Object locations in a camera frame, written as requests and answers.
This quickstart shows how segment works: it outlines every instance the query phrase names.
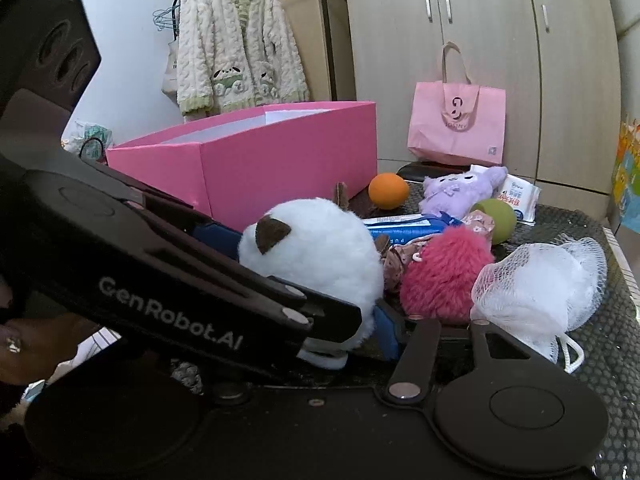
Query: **cardigan sleeve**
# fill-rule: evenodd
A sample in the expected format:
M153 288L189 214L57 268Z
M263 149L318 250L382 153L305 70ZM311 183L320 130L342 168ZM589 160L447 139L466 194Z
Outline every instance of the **cardigan sleeve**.
M209 110L213 106L213 88L206 57L205 34L213 26L207 0L180 0L180 33L176 72L178 105L183 115Z
M266 0L263 33L265 45L273 46L267 48L266 52L268 61L276 68L276 84L281 101L309 101L309 88L296 40L279 0Z

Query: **silver handle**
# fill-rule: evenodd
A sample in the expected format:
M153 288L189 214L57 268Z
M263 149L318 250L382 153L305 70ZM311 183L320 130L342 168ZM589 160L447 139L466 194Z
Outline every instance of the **silver handle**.
M433 21L433 17L431 16L431 0L424 0L427 4L427 18L430 22Z
M451 17L451 1L444 0L447 4L447 18L449 19L449 23L453 23L453 18Z
M545 19L545 30L549 32L549 16L546 13L546 5L542 5L542 16Z

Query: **pink fluffy ball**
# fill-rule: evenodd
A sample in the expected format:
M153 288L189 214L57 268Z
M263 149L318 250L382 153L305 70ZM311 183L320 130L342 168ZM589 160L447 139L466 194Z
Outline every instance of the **pink fluffy ball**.
M471 289L480 270L494 261L486 240L465 226L449 227L420 251L402 277L400 302L407 314L469 322Z

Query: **brown ear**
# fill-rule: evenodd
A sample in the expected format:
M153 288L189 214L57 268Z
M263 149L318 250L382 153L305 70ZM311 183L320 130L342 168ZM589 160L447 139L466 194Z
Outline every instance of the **brown ear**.
M391 247L391 238L389 238L389 235L380 234L376 237L374 243L376 245L376 249L380 253L380 256L384 258L389 247Z
M344 182L338 182L334 188L334 204L343 211L349 209L349 199L347 198L347 186Z
M265 215L255 226L255 244L261 254L273 248L291 232L291 227L280 220Z

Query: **cardigan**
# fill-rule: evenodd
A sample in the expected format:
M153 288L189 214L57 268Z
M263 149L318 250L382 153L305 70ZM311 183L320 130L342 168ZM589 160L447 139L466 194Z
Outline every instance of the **cardigan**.
M309 100L279 0L180 0L177 79L183 115Z

